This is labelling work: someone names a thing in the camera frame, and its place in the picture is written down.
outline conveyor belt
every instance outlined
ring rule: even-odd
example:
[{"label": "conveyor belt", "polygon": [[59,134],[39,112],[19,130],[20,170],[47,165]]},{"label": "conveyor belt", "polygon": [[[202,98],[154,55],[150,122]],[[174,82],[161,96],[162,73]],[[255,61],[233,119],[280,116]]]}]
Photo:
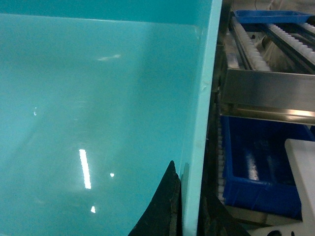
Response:
[{"label": "conveyor belt", "polygon": [[242,25],[235,17],[232,18],[231,27],[233,28],[234,36],[237,38],[240,54],[245,68],[251,70],[270,71],[266,61],[260,55],[258,49],[255,47]]},{"label": "conveyor belt", "polygon": [[315,52],[312,48],[274,24],[261,24],[260,28],[296,65],[302,66],[305,73],[315,74]]}]

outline teal plastic bin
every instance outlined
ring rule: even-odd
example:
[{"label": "teal plastic bin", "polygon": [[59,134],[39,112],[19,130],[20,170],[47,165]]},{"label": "teal plastic bin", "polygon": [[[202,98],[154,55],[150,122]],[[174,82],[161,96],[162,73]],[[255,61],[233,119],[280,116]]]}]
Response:
[{"label": "teal plastic bin", "polygon": [[196,235],[219,1],[4,1],[0,234],[124,236],[171,160]]}]

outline blue plastic tray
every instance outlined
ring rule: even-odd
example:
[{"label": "blue plastic tray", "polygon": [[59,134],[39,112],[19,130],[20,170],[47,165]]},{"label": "blue plastic tray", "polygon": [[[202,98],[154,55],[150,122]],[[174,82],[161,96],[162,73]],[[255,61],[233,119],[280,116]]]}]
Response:
[{"label": "blue plastic tray", "polygon": [[297,11],[234,11],[241,24],[247,23],[304,23],[312,15]]},{"label": "blue plastic tray", "polygon": [[301,217],[301,202],[284,148],[286,139],[315,141],[305,125],[222,117],[225,204]]}]

